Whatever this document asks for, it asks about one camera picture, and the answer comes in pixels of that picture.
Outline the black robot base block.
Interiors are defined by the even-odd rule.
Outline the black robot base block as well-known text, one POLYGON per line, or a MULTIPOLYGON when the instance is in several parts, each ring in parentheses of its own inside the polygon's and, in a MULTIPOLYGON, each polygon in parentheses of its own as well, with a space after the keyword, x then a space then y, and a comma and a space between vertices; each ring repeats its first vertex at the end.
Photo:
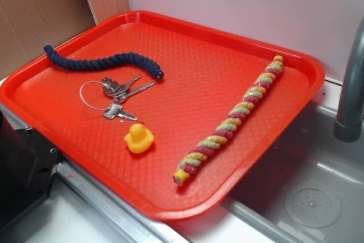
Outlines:
POLYGON ((35 129, 1 113, 1 231, 48 199, 60 151, 35 129))

